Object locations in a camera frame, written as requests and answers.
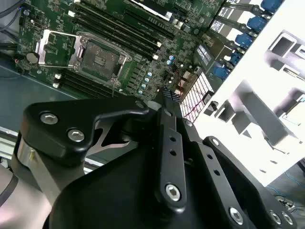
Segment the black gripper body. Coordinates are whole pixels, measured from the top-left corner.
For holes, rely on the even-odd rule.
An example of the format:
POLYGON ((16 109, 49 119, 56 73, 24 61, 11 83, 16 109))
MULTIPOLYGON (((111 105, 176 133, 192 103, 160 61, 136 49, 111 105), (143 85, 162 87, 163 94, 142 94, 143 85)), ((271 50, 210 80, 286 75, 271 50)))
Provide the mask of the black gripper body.
POLYGON ((51 229, 226 229, 211 177, 200 160, 200 147, 189 143, 184 152, 187 202, 183 213, 168 211, 156 199, 156 156, 136 149, 69 184, 56 200, 51 229))

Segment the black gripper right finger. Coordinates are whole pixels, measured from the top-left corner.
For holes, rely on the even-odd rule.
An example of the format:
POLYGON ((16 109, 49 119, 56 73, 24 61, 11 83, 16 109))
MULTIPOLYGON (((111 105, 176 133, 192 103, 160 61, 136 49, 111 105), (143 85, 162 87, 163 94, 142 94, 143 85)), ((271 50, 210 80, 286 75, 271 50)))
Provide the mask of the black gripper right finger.
POLYGON ((177 98, 166 99, 176 119, 183 148, 202 176, 212 201, 216 229, 295 229, 291 213, 216 138, 201 139, 194 125, 182 117, 177 98))

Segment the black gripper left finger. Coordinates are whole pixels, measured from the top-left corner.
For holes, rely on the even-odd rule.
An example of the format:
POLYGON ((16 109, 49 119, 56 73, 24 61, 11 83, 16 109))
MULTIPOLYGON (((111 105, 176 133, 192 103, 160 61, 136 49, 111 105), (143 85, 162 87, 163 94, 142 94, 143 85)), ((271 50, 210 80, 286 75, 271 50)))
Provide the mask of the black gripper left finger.
POLYGON ((20 160, 30 169, 50 203, 83 176, 87 156, 122 153, 138 146, 157 157, 153 194, 170 210, 183 210, 186 184, 181 117, 173 93, 161 89, 154 100, 135 96, 69 100, 29 105, 20 128, 20 160))

